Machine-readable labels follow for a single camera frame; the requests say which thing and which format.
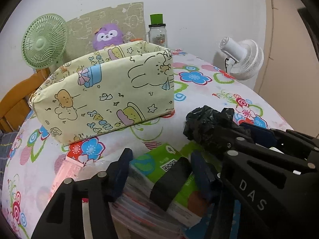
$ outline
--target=fabric storage box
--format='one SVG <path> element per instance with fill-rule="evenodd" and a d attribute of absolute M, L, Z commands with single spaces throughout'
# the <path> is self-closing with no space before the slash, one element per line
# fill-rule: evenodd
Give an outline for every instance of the fabric storage box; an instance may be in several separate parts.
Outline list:
<path fill-rule="evenodd" d="M 174 109 L 169 49 L 136 41 L 65 63 L 30 97 L 42 125 L 63 145 Z"/>

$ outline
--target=floral bedsheet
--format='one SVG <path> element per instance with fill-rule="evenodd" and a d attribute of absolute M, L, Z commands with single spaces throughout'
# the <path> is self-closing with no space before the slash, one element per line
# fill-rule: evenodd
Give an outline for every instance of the floral bedsheet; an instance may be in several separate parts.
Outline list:
<path fill-rule="evenodd" d="M 175 110 L 169 115 L 94 138 L 75 134 L 85 140 L 62 147 L 30 112 L 10 150 L 3 181 L 2 211 L 20 238 L 31 238 L 66 155 L 87 164 L 132 143 L 140 151 L 169 143 L 187 152 L 192 142 L 182 133 L 185 116 L 204 105 L 219 111 L 234 108 L 237 124 L 291 129 L 267 102 L 226 72 L 182 50 L 172 54 Z"/>

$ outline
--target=cartoon bear print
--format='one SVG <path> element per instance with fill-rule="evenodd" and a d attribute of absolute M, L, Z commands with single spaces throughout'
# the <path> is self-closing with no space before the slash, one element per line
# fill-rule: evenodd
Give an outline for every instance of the cartoon bear print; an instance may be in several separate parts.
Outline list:
<path fill-rule="evenodd" d="M 60 90 L 54 97 L 59 101 L 62 108 L 73 107 L 73 99 L 67 90 Z"/>
<path fill-rule="evenodd" d="M 64 89 L 55 94 L 54 97 L 58 100 L 59 106 L 55 108 L 54 112 L 58 114 L 59 119 L 76 120 L 78 118 L 77 110 L 73 107 L 73 98 L 76 96 L 71 97 L 68 91 Z"/>
<path fill-rule="evenodd" d="M 141 3 L 130 4 L 127 9 L 123 9 L 126 12 L 124 24 L 136 28 L 138 24 L 143 23 L 143 5 Z"/>
<path fill-rule="evenodd" d="M 173 73 L 171 64 L 167 61 L 172 58 L 168 50 L 159 52 L 154 56 L 147 58 L 142 65 L 135 66 L 128 71 L 128 77 L 131 79 L 134 88 L 140 88 L 146 85 L 159 86 L 171 82 Z"/>

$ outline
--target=beige door frame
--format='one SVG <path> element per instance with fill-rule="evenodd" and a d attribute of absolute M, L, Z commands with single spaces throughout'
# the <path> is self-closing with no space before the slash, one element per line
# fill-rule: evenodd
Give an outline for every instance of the beige door frame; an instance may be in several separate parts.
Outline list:
<path fill-rule="evenodd" d="M 259 70 L 256 83 L 254 86 L 254 91 L 259 94 L 261 86 L 264 81 L 264 76 L 266 73 L 266 69 L 268 66 L 268 61 L 272 60 L 270 56 L 270 51 L 272 48 L 272 35 L 273 35 L 273 27 L 274 27 L 274 7 L 273 0 L 265 0 L 266 1 L 266 32 L 265 32 L 265 43 L 264 43 L 264 63 Z"/>

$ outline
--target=cable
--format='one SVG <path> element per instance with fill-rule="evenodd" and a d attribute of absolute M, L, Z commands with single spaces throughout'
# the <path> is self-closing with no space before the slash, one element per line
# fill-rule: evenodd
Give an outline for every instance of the cable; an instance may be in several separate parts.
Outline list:
<path fill-rule="evenodd" d="M 226 61 L 228 61 L 228 58 L 225 58 L 225 71 L 227 72 L 227 65 L 226 65 Z"/>

